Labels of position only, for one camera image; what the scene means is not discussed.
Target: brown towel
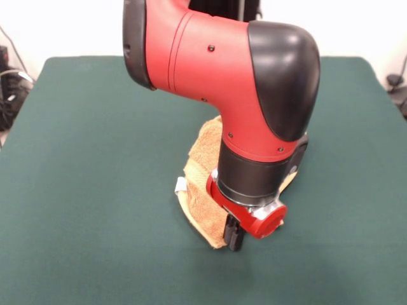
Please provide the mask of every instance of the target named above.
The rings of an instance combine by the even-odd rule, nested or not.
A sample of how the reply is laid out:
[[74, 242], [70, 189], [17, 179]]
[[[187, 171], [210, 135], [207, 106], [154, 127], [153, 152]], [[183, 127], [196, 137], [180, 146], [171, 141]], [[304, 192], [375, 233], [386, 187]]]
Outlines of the brown towel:
[[[220, 116], [203, 124], [184, 167], [186, 190], [176, 189], [185, 216], [215, 249], [226, 245], [223, 230], [227, 212], [207, 194], [206, 182], [211, 171], [217, 167], [221, 137]], [[287, 177], [280, 191], [289, 185], [295, 175], [296, 172]]]

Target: metal pole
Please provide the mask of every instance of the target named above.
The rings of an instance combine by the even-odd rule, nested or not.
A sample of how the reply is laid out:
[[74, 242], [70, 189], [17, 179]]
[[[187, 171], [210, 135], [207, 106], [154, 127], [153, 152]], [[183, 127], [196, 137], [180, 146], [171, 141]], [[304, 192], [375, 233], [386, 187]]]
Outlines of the metal pole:
[[244, 20], [244, 4], [245, 0], [239, 0], [239, 14], [238, 14], [239, 21]]

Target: black cylindrical joint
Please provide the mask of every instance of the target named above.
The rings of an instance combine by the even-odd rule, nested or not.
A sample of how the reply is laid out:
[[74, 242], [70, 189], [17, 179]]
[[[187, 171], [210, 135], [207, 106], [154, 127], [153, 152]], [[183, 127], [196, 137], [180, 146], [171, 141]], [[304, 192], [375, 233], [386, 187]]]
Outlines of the black cylindrical joint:
[[222, 141], [217, 168], [217, 186], [237, 204], [258, 207], [278, 195], [290, 158], [279, 162], [257, 162], [238, 156]]

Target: white wall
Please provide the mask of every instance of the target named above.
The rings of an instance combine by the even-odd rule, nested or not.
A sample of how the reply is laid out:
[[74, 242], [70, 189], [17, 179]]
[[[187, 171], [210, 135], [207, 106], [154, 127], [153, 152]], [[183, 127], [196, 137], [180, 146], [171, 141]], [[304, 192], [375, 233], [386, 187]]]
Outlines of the white wall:
[[[265, 20], [311, 32], [321, 55], [364, 57], [382, 84], [401, 68], [407, 53], [406, 0], [261, 3]], [[122, 0], [1, 0], [0, 24], [37, 76], [48, 57], [121, 55], [122, 8]]]

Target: tan cloth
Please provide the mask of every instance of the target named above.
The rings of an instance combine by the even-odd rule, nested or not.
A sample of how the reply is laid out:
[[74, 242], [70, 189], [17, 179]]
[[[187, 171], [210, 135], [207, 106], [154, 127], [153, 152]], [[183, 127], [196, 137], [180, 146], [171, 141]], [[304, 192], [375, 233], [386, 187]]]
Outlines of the tan cloth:
[[[184, 167], [187, 190], [177, 192], [185, 216], [215, 249], [226, 245], [223, 230], [228, 214], [207, 194], [206, 182], [210, 173], [217, 167], [221, 137], [220, 116], [203, 124]], [[295, 175], [296, 172], [287, 177], [280, 191], [288, 186]]]

